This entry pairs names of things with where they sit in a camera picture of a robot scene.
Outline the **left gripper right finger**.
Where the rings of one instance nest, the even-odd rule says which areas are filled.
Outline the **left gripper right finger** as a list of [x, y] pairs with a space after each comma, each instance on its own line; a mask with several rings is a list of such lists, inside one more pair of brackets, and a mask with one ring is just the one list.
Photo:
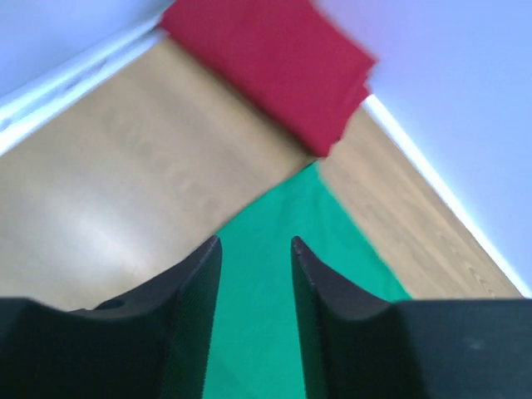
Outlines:
[[531, 302], [388, 302], [291, 243], [309, 398], [528, 398]]

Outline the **green t-shirt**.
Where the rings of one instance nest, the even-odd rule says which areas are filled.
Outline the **green t-shirt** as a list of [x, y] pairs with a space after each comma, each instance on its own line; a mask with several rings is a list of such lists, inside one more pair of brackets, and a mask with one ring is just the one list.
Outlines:
[[223, 257], [206, 398], [304, 397], [291, 268], [294, 237], [379, 298], [407, 298], [324, 183], [318, 163], [312, 163], [219, 231]]

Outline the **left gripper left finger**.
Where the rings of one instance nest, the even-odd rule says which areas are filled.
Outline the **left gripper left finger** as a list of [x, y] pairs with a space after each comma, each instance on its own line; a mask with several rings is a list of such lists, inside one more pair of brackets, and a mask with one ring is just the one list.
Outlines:
[[93, 309], [1, 301], [4, 398], [199, 398], [222, 245], [217, 237]]

